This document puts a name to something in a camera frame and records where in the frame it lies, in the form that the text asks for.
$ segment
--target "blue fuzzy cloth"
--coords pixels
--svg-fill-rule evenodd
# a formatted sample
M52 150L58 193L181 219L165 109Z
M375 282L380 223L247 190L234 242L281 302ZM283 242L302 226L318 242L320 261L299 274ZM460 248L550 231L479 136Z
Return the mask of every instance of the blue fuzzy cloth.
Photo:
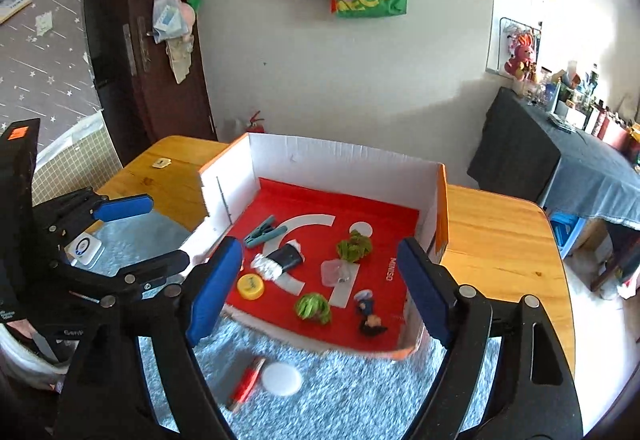
M105 224L96 232L106 250L92 270L112 276L122 266L174 250L187 230L152 212ZM495 375L500 341L491 339L462 429L482 418ZM140 338L146 381L158 422L177 430L164 396L151 341ZM440 368L445 349L426 341L407 360L364 359L339 352L314 354L287 346L223 318L194 349L216 401L224 404L255 356L286 362L302 375L302 388L282 398L258 387L240 411L221 406L240 440L401 438L410 426Z

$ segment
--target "yellow bottle cap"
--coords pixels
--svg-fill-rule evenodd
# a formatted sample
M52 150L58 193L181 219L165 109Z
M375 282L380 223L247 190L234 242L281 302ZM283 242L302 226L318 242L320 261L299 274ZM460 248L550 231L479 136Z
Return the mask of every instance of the yellow bottle cap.
M253 301L264 293L264 281L257 274L244 274L238 279L238 292L244 299Z

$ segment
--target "orange sticker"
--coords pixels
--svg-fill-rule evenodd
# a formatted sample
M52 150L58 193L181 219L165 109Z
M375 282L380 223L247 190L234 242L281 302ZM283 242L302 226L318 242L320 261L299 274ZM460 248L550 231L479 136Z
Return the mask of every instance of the orange sticker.
M21 128L15 128L12 132L11 135L9 135L9 139L8 140L13 140L15 138L22 138L27 134L27 130L29 129L28 126L23 126Z

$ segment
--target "plastic lid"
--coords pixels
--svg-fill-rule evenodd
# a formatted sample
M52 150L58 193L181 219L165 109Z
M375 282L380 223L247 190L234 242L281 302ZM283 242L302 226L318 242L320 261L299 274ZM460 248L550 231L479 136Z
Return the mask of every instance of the plastic lid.
M264 293L264 281L257 274L244 274L236 286L240 295L249 301L258 299Z
M302 376L290 364L274 362L262 370L262 386L276 396L291 396L300 390Z

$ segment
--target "grid patterned board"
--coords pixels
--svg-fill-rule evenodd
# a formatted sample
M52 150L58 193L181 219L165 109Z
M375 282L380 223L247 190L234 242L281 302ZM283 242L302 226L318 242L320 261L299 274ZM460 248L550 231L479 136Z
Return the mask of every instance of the grid patterned board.
M68 147L33 176L33 204L37 205L83 187L102 187L122 164L106 127Z

